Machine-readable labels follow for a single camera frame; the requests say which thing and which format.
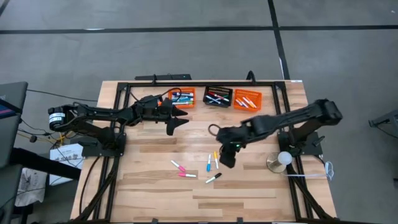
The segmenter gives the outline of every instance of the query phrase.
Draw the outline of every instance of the wooden table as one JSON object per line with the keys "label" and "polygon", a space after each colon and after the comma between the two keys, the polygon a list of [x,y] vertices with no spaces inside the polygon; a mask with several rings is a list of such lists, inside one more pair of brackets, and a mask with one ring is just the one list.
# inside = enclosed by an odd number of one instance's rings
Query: wooden table
{"label": "wooden table", "polygon": [[[103,82],[99,107],[113,107],[117,84]],[[302,82],[286,81],[286,86],[291,110],[307,105]],[[134,87],[132,92],[141,98],[163,93],[169,88]],[[196,87],[197,104],[192,109],[185,109],[188,112],[185,118],[190,122],[178,127],[173,136],[166,135],[164,123],[145,121],[126,128],[127,146],[119,164],[111,222],[150,222],[152,218],[158,218],[160,222],[235,222],[236,217],[243,217],[247,222],[295,220],[287,178],[272,173],[266,167],[267,156],[279,151],[275,134],[242,149],[236,156],[235,168],[220,165],[220,169],[215,170],[213,161],[212,171],[206,171],[209,153],[220,148],[220,143],[207,131],[210,124],[239,126],[240,121],[257,114],[275,114],[270,87],[239,88],[262,92],[260,112],[250,113],[233,107],[205,105],[201,101],[204,87]],[[282,97],[279,96],[279,99],[283,105]],[[134,99],[130,97],[129,104],[133,102]],[[95,125],[103,127],[109,123],[96,121]],[[170,162],[171,159],[184,166],[189,174],[198,177],[179,177],[179,170]],[[322,164],[314,157],[302,156],[302,160],[306,174],[325,173]],[[78,216],[81,189],[93,161],[94,158],[89,158],[83,164],[71,218]],[[97,191],[101,166],[102,159],[90,175],[83,197],[84,207]],[[216,181],[205,184],[205,180],[218,172],[223,175]],[[307,186],[325,211],[335,217],[326,178],[309,177]],[[298,197],[302,216],[305,217],[299,190]],[[101,204],[100,218],[104,217],[106,199],[107,193]]]}

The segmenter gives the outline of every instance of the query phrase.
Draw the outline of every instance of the black line on floor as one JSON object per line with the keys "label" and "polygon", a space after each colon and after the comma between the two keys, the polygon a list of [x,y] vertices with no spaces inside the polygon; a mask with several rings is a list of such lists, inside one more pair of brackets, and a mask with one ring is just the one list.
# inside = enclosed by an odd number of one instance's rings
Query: black line on floor
{"label": "black line on floor", "polygon": [[154,27],[116,29],[42,29],[0,30],[0,34],[117,34],[143,32],[208,32],[208,31],[262,31],[273,30],[271,26],[220,26],[220,27]]}
{"label": "black line on floor", "polygon": [[4,10],[6,9],[6,7],[7,7],[7,5],[8,5],[9,2],[10,2],[10,0],[4,0],[4,2],[1,4],[1,7],[0,7],[0,17],[1,17],[1,15],[2,15],[2,13],[4,12]]}
{"label": "black line on floor", "polygon": [[276,46],[278,49],[278,55],[280,60],[280,66],[282,67],[282,76],[285,80],[290,80],[289,69],[287,68],[286,56],[284,45],[282,43],[282,37],[280,36],[278,20],[276,17],[276,11],[273,0],[268,0],[269,12],[272,19],[272,27],[274,28],[274,35],[276,40]]}
{"label": "black line on floor", "polygon": [[374,26],[281,26],[279,30],[381,30],[398,29],[398,25],[374,25]]}

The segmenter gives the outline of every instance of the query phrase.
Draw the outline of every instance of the gray floor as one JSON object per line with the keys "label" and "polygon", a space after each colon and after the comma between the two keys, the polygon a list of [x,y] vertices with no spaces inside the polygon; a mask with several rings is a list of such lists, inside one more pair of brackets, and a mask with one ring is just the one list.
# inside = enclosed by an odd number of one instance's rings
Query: gray floor
{"label": "gray floor", "polygon": [[[275,0],[275,8],[281,26],[398,24],[395,0]],[[267,1],[11,0],[0,17],[0,29],[11,30],[233,25],[271,25]],[[396,223],[398,140],[368,120],[398,108],[398,30],[281,34],[290,76],[304,81],[308,100],[333,100],[344,115],[320,130],[325,159],[335,167],[338,216]],[[0,35],[1,83],[27,81],[31,89],[82,98],[97,98],[103,80],[153,73],[240,79],[248,70],[258,79],[282,78],[272,31]],[[46,128],[47,108],[66,103],[29,93],[23,118]],[[23,138],[16,145],[38,153],[50,147]],[[75,189],[76,182],[48,189],[30,220],[68,220]]]}

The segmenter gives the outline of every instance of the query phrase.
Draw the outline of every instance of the white ball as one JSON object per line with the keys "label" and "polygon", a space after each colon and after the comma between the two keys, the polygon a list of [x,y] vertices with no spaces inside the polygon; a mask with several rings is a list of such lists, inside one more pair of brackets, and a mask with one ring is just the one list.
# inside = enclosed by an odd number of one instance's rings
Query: white ball
{"label": "white ball", "polygon": [[292,155],[288,152],[280,152],[278,155],[278,161],[283,165],[289,165],[292,162]]}

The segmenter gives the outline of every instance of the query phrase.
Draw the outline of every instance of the white cable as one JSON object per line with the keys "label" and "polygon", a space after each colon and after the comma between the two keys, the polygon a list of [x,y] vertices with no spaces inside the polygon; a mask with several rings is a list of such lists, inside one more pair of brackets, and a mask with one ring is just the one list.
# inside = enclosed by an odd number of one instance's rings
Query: white cable
{"label": "white cable", "polygon": [[325,172],[326,174],[282,174],[282,175],[286,177],[327,177],[328,180],[332,180],[335,171],[333,170],[333,164],[329,161],[325,162]]}

